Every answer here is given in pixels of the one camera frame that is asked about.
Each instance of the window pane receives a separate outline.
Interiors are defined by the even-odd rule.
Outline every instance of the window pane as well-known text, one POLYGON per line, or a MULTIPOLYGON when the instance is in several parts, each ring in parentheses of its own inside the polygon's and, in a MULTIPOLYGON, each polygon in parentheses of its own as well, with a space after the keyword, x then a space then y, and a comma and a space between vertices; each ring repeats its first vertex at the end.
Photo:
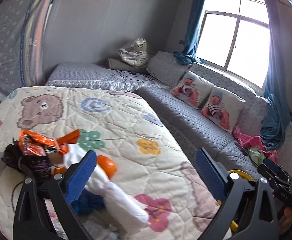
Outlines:
POLYGON ((250 0, 242 0, 239 14, 269 24, 265 4, 250 0))
POLYGON ((239 5, 240 0, 209 0, 206 10, 239 14, 239 5))
POLYGON ((207 14, 196 57, 224 67, 235 32, 234 17, 207 14))
POLYGON ((269 63, 269 29, 240 21, 229 71, 262 87, 269 63))

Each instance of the pillow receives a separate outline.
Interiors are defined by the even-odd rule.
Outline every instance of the pillow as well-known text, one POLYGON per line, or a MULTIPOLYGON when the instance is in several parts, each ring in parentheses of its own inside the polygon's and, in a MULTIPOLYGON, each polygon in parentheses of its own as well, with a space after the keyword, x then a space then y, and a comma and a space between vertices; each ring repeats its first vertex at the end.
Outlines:
POLYGON ((160 51, 150 59, 147 70, 159 81, 174 87, 190 66, 179 65, 173 54, 160 51))
POLYGON ((224 88, 214 87, 201 113, 219 127, 232 133, 245 102, 224 88))
POLYGON ((187 71, 183 79, 170 92, 180 100, 198 109, 213 87, 213 83, 187 71))

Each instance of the green cloth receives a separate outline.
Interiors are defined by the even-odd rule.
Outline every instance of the green cloth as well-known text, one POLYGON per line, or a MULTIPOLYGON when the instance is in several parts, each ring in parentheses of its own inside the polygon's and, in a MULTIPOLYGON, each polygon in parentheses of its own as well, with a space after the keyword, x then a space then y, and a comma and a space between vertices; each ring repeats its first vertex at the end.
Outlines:
POLYGON ((265 155, 262 152, 259 152, 258 148, 250 148, 248 150, 248 154, 251 157, 251 159, 253 160, 256 167, 258 167, 259 165, 261 165, 263 163, 265 155))

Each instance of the throw pillow with baby photo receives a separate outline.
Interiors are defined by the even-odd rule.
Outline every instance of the throw pillow with baby photo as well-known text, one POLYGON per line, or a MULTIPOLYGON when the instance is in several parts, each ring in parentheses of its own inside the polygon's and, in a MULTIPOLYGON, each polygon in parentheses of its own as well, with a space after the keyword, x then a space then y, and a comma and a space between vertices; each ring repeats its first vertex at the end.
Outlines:
POLYGON ((245 102, 224 88, 214 87, 201 113, 219 127, 232 133, 245 102))
POLYGON ((197 76, 191 71, 187 71, 178 85, 170 92, 180 100, 198 109, 213 87, 213 83, 197 76))

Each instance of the sofa backrest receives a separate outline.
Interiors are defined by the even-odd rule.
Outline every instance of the sofa backrest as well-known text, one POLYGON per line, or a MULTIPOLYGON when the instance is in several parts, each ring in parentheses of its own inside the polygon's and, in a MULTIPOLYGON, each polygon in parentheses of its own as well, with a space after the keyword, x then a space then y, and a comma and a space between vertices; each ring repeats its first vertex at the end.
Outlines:
POLYGON ((251 136, 260 133, 262 121, 269 106, 267 99, 259 97, 252 88, 222 71, 213 70, 197 63, 191 66, 190 71, 205 78, 215 86, 225 88, 246 100, 238 119, 238 125, 242 133, 251 136))

